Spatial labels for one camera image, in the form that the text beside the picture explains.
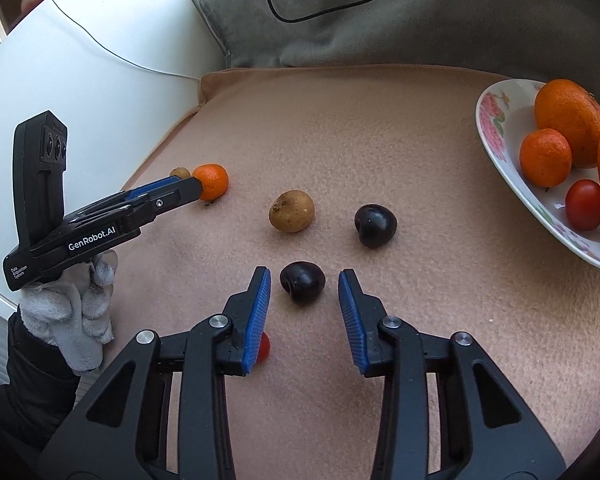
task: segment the small potato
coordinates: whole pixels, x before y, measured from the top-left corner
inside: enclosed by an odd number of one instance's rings
[[[178,176],[181,179],[185,179],[190,178],[191,174],[189,173],[189,170],[187,168],[176,168],[175,170],[171,171],[169,176]]]
[[[314,201],[304,191],[284,192],[269,209],[269,222],[283,233],[297,233],[314,219]]]

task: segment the plate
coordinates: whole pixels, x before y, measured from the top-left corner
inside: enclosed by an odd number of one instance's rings
[[[526,208],[573,253],[600,268],[600,225],[592,231],[576,231],[564,211],[571,185],[582,178],[598,182],[598,170],[573,168],[567,180],[548,190],[528,182],[520,170],[520,145],[537,129],[534,102],[542,86],[530,79],[508,79],[488,87],[475,107],[478,133],[491,161]]]

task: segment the white glove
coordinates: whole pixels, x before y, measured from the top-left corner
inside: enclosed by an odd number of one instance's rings
[[[77,264],[59,280],[22,289],[20,315],[31,334],[57,346],[64,360],[81,374],[102,364],[102,345],[113,339],[109,302],[118,256],[113,250]]]

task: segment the red tomato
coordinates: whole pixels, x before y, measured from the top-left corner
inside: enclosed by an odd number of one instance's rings
[[[260,339],[260,349],[258,350],[258,357],[256,359],[256,363],[260,364],[264,362],[267,357],[269,357],[269,351],[271,350],[271,343],[269,341],[269,336],[262,333],[262,338]]]
[[[574,229],[595,229],[600,225],[600,184],[587,179],[577,181],[569,188],[564,206]]]

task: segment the beige cloth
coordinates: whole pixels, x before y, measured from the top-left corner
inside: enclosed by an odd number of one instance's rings
[[[600,270],[540,225],[486,155],[475,103],[499,79],[409,66],[205,76],[202,109],[130,184],[217,162],[230,189],[161,216],[119,248],[109,356],[143,328],[188,330],[267,266],[270,357],[226,384],[237,476],[368,479],[381,380],[362,378],[351,359],[336,284],[352,267],[367,293],[420,332],[473,334],[573,461],[600,427]],[[289,189],[316,206],[295,235],[267,219]],[[398,219],[380,250],[356,238],[365,203]],[[295,260],[327,276],[307,308],[278,281]]]

